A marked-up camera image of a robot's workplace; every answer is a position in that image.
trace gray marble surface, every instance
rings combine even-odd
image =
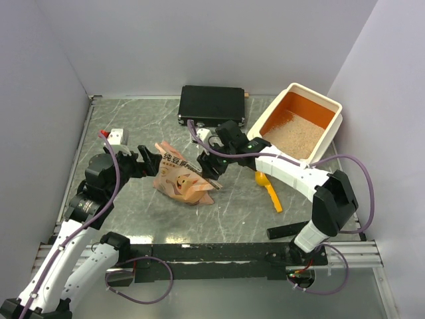
[[[273,98],[246,99],[247,132]],[[68,198],[76,193],[84,179],[89,159],[102,153],[99,130],[127,128],[129,146],[146,145],[157,152],[155,142],[168,141],[187,159],[197,165],[200,150],[191,143],[187,127],[177,123],[178,99],[135,99],[96,101],[88,131],[78,158],[76,173]],[[333,155],[330,147],[325,157]],[[336,161],[322,167],[339,168]],[[215,204],[188,206],[179,203],[153,188],[153,178],[132,179],[120,191],[115,209],[106,219],[98,238],[114,231],[130,238],[132,243],[253,243],[266,242],[266,229],[307,221],[311,203],[286,184],[270,179],[284,208],[276,213],[266,189],[254,181],[254,172],[237,164],[230,165],[219,182],[220,191],[211,191]],[[356,229],[354,218],[345,229]],[[290,241],[291,238],[277,241]],[[338,235],[336,241],[358,241],[358,235]]]

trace yellow scoop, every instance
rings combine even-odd
[[[279,198],[276,195],[276,192],[274,191],[274,188],[272,184],[270,183],[270,181],[268,180],[266,174],[262,173],[261,171],[256,171],[255,181],[257,182],[259,186],[264,186],[267,189],[268,195],[270,195],[270,197],[272,198],[274,208],[276,209],[278,213],[281,213],[283,211],[282,205],[280,205]]]

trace package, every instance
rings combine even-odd
[[[189,205],[211,205],[214,200],[208,194],[212,189],[220,189],[217,182],[201,177],[201,171],[170,144],[156,143],[155,147],[162,155],[159,173],[153,180],[154,188],[177,201]]]

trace white wall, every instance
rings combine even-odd
[[[0,10],[0,304],[51,234],[88,97],[32,0]]]
[[[337,146],[361,158],[375,183],[369,238],[402,318],[413,319],[425,318],[424,12],[423,0],[379,0],[329,91],[344,107]],[[344,166],[357,191],[364,188],[358,170]],[[367,200],[362,192],[361,203]]]
[[[89,94],[326,93],[376,0],[36,0]]]

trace beige granules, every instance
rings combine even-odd
[[[275,145],[279,150],[296,158],[307,159],[324,129],[296,114],[291,114],[291,119],[282,126],[271,129],[263,138]]]

